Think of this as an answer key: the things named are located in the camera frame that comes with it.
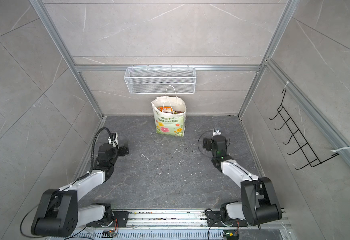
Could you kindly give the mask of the floral white paper bag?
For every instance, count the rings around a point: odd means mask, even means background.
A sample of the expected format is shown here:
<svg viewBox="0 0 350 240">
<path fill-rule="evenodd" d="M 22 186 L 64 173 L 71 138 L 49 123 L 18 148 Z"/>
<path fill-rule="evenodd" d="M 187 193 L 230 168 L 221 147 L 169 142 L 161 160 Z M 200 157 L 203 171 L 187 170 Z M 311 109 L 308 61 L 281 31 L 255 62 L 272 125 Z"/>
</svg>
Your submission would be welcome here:
<svg viewBox="0 0 350 240">
<path fill-rule="evenodd" d="M 177 96 L 174 86 L 169 85 L 165 96 L 157 97 L 151 102 L 157 134 L 183 137 L 186 129 L 187 107 L 184 100 Z M 162 113 L 158 107 L 172 107 L 175 114 Z"/>
</svg>

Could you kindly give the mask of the orange Fox's fruits candy bag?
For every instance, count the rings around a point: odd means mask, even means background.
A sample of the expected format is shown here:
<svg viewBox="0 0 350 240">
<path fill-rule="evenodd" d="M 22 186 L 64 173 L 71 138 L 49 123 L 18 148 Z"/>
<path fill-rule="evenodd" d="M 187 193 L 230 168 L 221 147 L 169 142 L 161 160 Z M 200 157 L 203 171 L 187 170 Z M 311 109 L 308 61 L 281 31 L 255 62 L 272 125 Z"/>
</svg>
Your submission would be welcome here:
<svg viewBox="0 0 350 240">
<path fill-rule="evenodd" d="M 164 106 L 164 107 L 158 107 L 157 108 L 162 113 L 169 113 L 169 114 L 175 114 L 176 112 L 173 110 L 172 107 Z"/>
</svg>

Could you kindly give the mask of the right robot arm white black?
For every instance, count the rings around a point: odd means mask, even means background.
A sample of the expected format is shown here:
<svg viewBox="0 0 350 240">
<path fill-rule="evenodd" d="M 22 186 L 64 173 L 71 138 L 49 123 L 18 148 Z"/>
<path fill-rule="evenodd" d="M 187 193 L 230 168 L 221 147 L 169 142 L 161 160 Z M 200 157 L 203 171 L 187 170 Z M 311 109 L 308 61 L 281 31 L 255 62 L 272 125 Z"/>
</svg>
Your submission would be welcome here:
<svg viewBox="0 0 350 240">
<path fill-rule="evenodd" d="M 203 138 L 202 148 L 211 152 L 210 160 L 219 172 L 229 177 L 241 189 L 241 201 L 224 203 L 220 219 L 225 225 L 240 220 L 250 226 L 282 219 L 283 213 L 272 181 L 256 176 L 227 154 L 230 141 L 222 135 Z"/>
</svg>

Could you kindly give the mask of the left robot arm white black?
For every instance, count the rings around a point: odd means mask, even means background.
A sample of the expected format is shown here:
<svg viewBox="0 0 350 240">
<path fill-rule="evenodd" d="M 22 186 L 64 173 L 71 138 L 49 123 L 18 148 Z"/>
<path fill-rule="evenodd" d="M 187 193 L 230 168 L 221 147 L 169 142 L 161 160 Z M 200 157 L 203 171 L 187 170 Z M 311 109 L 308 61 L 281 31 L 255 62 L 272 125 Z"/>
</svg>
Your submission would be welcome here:
<svg viewBox="0 0 350 240">
<path fill-rule="evenodd" d="M 129 154 L 128 143 L 107 143 L 99 147 L 97 165 L 74 182 L 59 189 L 46 190 L 37 207 L 31 234 L 40 237 L 69 237 L 77 227 L 108 227 L 116 222 L 110 204 L 79 208 L 78 202 L 110 179 L 118 157 Z"/>
</svg>

